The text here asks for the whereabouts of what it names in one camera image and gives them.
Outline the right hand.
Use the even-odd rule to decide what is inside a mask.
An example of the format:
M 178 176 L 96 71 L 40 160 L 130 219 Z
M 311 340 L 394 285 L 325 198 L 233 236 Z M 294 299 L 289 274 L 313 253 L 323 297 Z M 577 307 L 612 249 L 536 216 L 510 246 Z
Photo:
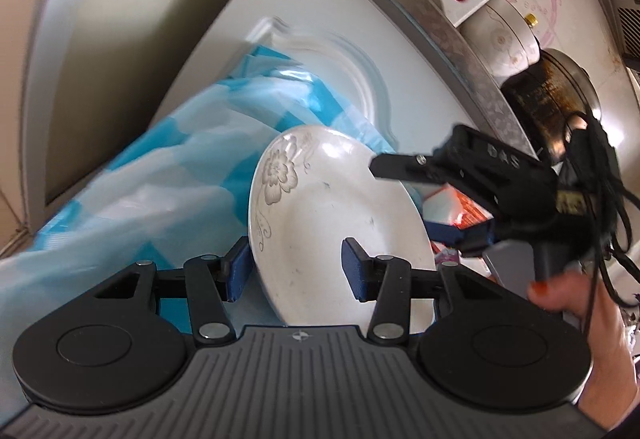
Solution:
M 587 341 L 593 368 L 578 407 L 611 430 L 639 403 L 639 387 L 620 309 L 599 282 L 593 309 L 589 310 L 590 285 L 587 275 L 567 271 L 548 281 L 530 283 L 527 296 L 542 309 L 570 312 L 589 326 Z

